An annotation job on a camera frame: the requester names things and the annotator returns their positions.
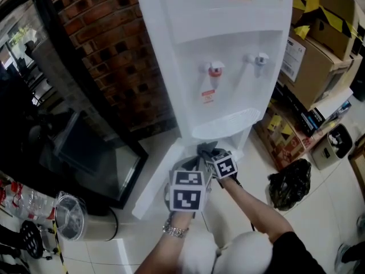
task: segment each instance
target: glass door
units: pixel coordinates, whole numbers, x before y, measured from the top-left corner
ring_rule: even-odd
[[[53,192],[123,207],[147,154],[78,58],[50,0],[10,0],[0,17],[0,106],[9,107],[0,111],[0,170],[36,190],[47,182]]]

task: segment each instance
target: tiled floor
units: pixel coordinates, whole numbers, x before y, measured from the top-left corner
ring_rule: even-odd
[[[360,114],[357,114],[359,108],[363,109],[364,105],[354,107],[343,120],[354,139],[364,133],[365,127],[365,119],[359,120]],[[267,176],[276,173],[276,169],[255,132],[251,132],[244,153],[245,157],[238,164],[239,181],[255,197],[267,202]],[[288,219],[318,263],[327,273],[333,274],[334,259],[340,244],[358,242],[355,223],[357,217],[365,212],[365,203],[347,158],[322,171],[316,168],[310,155],[306,155],[305,159],[313,164],[310,192],[294,208],[281,214]],[[124,238],[120,240],[101,243],[63,241],[68,272],[134,273],[160,238],[161,226],[167,214],[167,210],[162,210],[143,225],[125,225]],[[206,226],[214,234],[219,246],[242,232],[251,231],[248,219],[216,182],[213,183],[203,216],[198,215],[194,226]],[[148,228],[148,231],[136,230],[138,226]],[[31,269],[33,273],[63,273],[59,259],[35,261],[31,263]]]

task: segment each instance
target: person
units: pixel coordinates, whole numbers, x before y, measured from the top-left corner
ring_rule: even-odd
[[[356,223],[359,236],[362,236],[365,231],[365,214],[358,218]],[[335,259],[335,271],[341,273],[344,264],[357,261],[354,265],[354,274],[365,273],[365,241],[354,246],[342,244]]]
[[[185,236],[192,213],[173,212],[165,233],[136,274],[325,273],[280,213],[233,179],[220,183],[259,233],[239,235],[220,252],[209,232],[191,230]],[[266,243],[263,233],[268,236]]]

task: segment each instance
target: black shirt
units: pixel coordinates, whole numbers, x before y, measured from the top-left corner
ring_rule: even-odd
[[[266,274],[325,274],[294,232],[284,233],[274,243],[273,258]]]

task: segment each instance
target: hand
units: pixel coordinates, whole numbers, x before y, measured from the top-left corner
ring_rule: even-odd
[[[186,230],[189,228],[193,215],[193,212],[175,212],[172,216],[171,225],[173,227]]]

